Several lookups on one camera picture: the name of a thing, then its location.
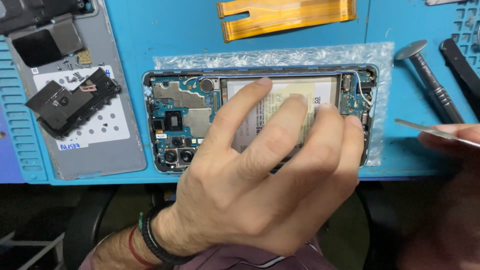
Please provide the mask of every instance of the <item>black chair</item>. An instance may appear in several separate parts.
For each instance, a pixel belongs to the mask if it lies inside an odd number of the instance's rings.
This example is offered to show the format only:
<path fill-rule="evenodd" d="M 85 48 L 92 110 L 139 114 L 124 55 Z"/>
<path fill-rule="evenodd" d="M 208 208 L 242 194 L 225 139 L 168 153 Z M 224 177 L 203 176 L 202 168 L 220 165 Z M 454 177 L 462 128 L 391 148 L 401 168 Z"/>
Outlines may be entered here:
<path fill-rule="evenodd" d="M 119 185 L 91 186 L 82 196 L 65 232 L 63 253 L 67 270 L 77 270 L 98 243 L 98 230 Z M 370 244 L 364 270 L 395 270 L 401 229 L 395 209 L 379 182 L 361 182 L 356 193 L 367 215 Z M 163 191 L 155 190 L 153 202 L 161 203 Z"/>

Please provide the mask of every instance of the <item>circuit board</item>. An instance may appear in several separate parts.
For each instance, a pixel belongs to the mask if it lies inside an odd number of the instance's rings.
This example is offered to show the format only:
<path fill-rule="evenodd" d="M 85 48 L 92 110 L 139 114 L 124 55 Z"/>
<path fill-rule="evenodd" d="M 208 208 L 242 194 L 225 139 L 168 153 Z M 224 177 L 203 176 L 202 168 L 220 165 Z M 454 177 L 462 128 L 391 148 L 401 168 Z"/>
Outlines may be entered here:
<path fill-rule="evenodd" d="M 373 117 L 371 108 L 377 82 L 374 67 L 295 68 L 283 69 L 281 72 L 269 69 L 250 70 L 250 74 L 245 73 L 237 70 L 209 73 L 189 71 L 150 73 L 146 77 L 145 104 L 152 154 L 160 172 L 184 171 L 190 165 L 222 104 L 243 86 L 264 76 L 270 77 L 274 82 L 271 94 L 277 98 L 283 92 L 286 98 L 293 92 L 300 91 L 299 93 L 311 98 L 311 107 L 315 109 L 321 103 L 330 102 L 338 107 L 342 116 L 358 116 L 365 133 L 365 152 L 360 165 L 365 163 Z M 264 111 L 263 113 L 268 111 L 266 100 L 267 98 L 258 105 L 262 106 L 260 111 Z M 242 124 L 244 126 L 239 127 L 235 136 L 232 147 L 238 152 L 244 151 L 261 131 L 266 121 L 259 122 L 258 119 L 268 119 L 268 116 L 263 114 L 258 117 L 254 111 L 255 109 L 247 116 Z M 297 149 L 302 147 L 303 141 L 296 146 Z"/>

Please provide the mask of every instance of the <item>disassembled smartphone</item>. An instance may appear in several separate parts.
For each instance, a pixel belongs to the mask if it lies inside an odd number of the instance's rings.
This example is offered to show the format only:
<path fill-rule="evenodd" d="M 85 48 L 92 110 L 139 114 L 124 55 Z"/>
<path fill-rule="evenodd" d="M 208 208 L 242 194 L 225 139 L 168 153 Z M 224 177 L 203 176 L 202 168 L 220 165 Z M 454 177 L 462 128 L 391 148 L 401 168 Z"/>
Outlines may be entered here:
<path fill-rule="evenodd" d="M 321 103 L 332 103 L 343 117 L 361 119 L 367 160 L 373 124 L 378 69 L 373 65 L 259 67 L 215 70 L 151 71 L 143 75 L 145 109 L 155 167 L 160 172 L 182 172 L 191 163 L 213 118 L 223 104 L 245 85 L 270 77 L 273 88 L 245 118 L 232 147 L 242 153 L 260 133 L 279 105 L 291 94 L 311 100 L 295 149 L 280 168 L 303 147 Z"/>

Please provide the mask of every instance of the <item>gray back cover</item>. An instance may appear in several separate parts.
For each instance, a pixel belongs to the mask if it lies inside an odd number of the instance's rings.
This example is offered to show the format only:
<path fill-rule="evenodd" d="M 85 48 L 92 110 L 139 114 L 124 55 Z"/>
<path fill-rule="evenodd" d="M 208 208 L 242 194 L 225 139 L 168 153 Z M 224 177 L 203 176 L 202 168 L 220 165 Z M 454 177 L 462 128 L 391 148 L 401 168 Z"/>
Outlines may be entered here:
<path fill-rule="evenodd" d="M 125 139 L 91 143 L 88 144 L 88 147 L 83 148 L 60 150 L 57 141 L 48 135 L 43 128 L 40 128 L 45 144 L 47 145 L 50 160 L 55 167 L 57 179 L 73 180 L 122 172 L 134 172 L 143 170 L 146 167 L 142 142 L 140 140 L 132 104 L 130 103 L 127 85 L 120 65 L 120 59 L 105 3 L 104 0 L 95 0 L 94 2 L 96 11 L 90 16 L 76 17 L 73 23 L 76 26 L 84 47 L 90 50 L 92 68 L 97 69 L 100 67 L 99 63 L 111 66 L 115 80 L 120 84 L 122 89 L 119 97 L 130 134 L 124 134 L 124 137 L 128 137 Z M 34 82 L 32 69 L 24 64 L 12 46 L 12 40 L 7 38 L 6 41 L 12 53 L 13 60 L 17 65 L 27 98 L 31 98 L 40 90 L 37 89 Z M 75 56 L 67 56 L 66 59 L 68 59 L 73 66 L 73 71 L 70 71 L 70 73 L 73 74 L 74 72 L 82 71 L 82 69 L 75 66 Z M 38 67 L 37 72 L 38 74 L 59 72 L 55 64 L 58 64 L 63 72 L 68 71 L 62 62 L 63 60 Z M 92 118 L 97 117 L 99 113 L 101 114 L 101 111 L 97 112 Z M 102 134 L 99 130 L 97 130 L 97 134 L 105 137 L 105 134 Z"/>

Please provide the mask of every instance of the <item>flex cable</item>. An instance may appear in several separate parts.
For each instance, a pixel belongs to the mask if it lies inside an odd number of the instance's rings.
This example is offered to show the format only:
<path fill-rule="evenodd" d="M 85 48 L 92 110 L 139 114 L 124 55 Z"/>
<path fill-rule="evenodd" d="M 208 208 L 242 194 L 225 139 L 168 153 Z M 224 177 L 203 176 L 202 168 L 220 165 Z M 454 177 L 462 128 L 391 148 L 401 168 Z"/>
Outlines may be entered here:
<path fill-rule="evenodd" d="M 224 41 L 297 27 L 357 18 L 356 0 L 236 0 L 217 3 L 219 19 L 249 12 L 250 16 L 222 22 Z"/>

